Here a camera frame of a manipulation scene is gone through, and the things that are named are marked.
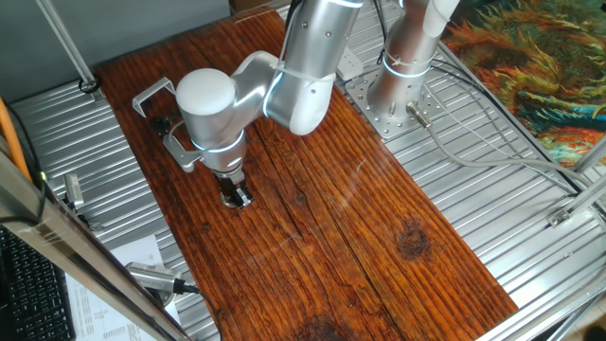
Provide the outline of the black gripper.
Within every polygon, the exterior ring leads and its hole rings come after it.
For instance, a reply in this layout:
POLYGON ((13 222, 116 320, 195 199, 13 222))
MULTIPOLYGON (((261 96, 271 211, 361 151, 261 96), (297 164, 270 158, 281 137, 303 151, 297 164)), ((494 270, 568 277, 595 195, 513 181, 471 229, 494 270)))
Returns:
POLYGON ((219 185, 221 195, 225 199, 233 199, 237 208, 244 208, 254 202, 255 198, 248 191, 242 168, 236 168, 230 172, 214 171, 213 175, 219 185))

